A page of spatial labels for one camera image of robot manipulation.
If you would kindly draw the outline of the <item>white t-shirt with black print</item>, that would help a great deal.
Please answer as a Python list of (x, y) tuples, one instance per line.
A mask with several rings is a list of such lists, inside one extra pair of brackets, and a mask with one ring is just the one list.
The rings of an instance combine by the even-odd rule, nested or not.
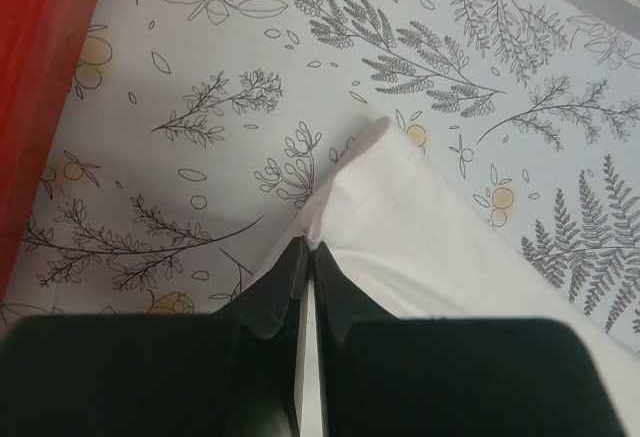
[(639, 363), (580, 314), (492, 231), (387, 118), (366, 127), (309, 198), (287, 238), (310, 252), (303, 288), (303, 369), (295, 406), (304, 436), (332, 436), (324, 413), (313, 253), (401, 319), (538, 318), (584, 343), (612, 401), (639, 432)]

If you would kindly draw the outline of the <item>red plastic bin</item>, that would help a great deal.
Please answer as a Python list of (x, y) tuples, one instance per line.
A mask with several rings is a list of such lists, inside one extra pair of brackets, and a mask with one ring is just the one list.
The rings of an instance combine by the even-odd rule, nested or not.
[(1, 0), (1, 284), (6, 286), (98, 0)]

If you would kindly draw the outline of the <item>floral patterned table mat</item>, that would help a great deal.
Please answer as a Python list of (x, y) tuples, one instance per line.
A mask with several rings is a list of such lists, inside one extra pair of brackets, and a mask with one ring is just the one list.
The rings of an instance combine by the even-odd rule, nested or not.
[(209, 313), (389, 117), (639, 348), (639, 42), (562, 0), (100, 0), (1, 325)]

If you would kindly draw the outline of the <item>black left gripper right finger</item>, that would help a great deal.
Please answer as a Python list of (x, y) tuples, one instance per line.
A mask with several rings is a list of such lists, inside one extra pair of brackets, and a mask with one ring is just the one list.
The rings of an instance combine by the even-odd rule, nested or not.
[(549, 319), (401, 319), (313, 253), (332, 436), (625, 436), (579, 337)]

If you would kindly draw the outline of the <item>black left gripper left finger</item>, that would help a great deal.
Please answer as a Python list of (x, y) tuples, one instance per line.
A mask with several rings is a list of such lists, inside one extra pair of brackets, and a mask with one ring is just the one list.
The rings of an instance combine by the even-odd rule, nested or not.
[(296, 436), (309, 250), (212, 314), (33, 316), (1, 343), (5, 436)]

